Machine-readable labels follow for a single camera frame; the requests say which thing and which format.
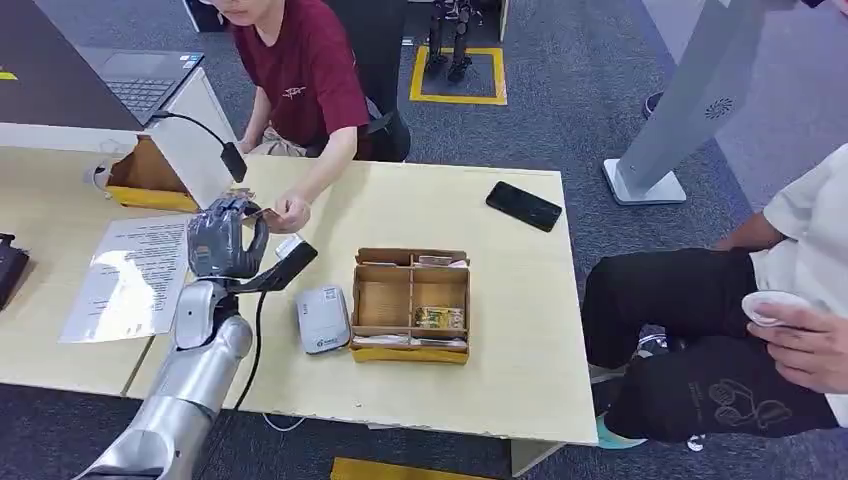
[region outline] floor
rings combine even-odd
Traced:
[[[245,125],[250,85],[231,40],[196,35],[175,0],[37,2],[79,44],[206,52],[204,68],[224,110],[237,131]],[[625,208],[613,201],[600,164],[626,150],[643,124],[643,98],[662,88],[669,73],[671,57],[642,0],[511,5],[503,44],[506,107],[410,103],[414,51],[404,49],[399,98],[413,133],[410,161],[561,171],[581,288],[602,256],[709,245],[751,212],[715,142],[678,171],[687,203]],[[70,478],[137,407],[131,400],[0,385],[0,478]],[[334,456],[509,476],[508,443],[497,439],[312,420],[278,434],[250,414],[238,414],[234,423],[204,478],[326,479]],[[848,472],[846,448],[844,431],[782,440],[714,436],[700,454],[656,442],[625,452],[566,447],[524,478],[837,479]]]
[[[642,1],[679,61],[705,0]],[[755,209],[848,142],[847,44],[848,16],[830,1],[766,17],[748,103],[716,135]]]

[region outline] black phone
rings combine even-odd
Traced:
[[[506,182],[495,185],[486,205],[545,232],[553,230],[562,215],[562,207]]]

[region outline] gold package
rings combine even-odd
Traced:
[[[415,309],[415,326],[419,328],[465,328],[465,315],[461,308],[418,307]]]

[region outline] laptop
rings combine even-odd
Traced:
[[[203,60],[199,52],[88,47],[77,47],[77,50],[145,126]]]
[[[143,131],[203,58],[88,48],[81,55],[33,0],[4,1],[0,123]]]

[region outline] silver robotic arm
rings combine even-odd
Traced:
[[[282,290],[317,256],[294,235],[278,249],[281,258],[274,267],[241,283],[234,277],[256,274],[268,231],[260,218],[251,247],[242,251],[243,217],[258,207],[244,199],[222,202],[229,203],[222,207],[216,202],[188,230],[192,271],[198,277],[217,276],[183,289],[170,353],[150,393],[127,429],[74,480],[190,480],[253,341],[250,325],[239,314],[237,295]]]

